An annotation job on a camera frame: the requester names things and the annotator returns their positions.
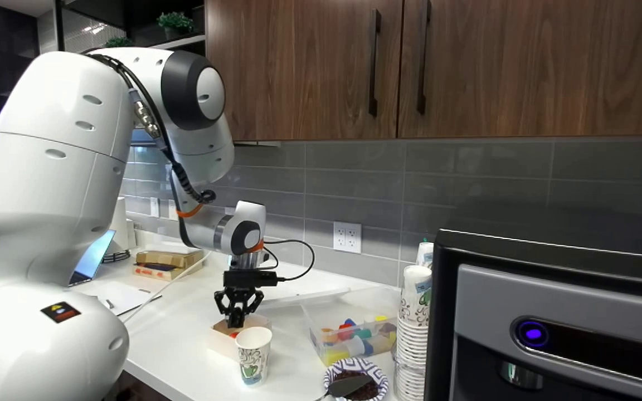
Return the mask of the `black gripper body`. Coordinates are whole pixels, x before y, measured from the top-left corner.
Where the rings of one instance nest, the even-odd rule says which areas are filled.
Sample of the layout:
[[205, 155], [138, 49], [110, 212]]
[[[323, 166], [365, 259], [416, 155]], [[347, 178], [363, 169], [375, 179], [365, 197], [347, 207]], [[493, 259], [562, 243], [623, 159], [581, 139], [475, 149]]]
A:
[[251, 314], [263, 301], [263, 291], [259, 286], [226, 286], [214, 291], [214, 302], [226, 302], [231, 306], [243, 306], [245, 314]]

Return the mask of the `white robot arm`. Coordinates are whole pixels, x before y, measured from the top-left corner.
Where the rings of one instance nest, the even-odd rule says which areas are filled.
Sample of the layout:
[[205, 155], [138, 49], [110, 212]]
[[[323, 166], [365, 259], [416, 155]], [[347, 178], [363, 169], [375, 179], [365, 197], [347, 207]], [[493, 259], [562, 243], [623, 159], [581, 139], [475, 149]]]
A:
[[72, 286], [113, 217], [133, 129], [196, 204], [234, 163], [218, 68], [157, 47], [46, 50], [0, 112], [0, 401], [103, 401], [128, 324]]

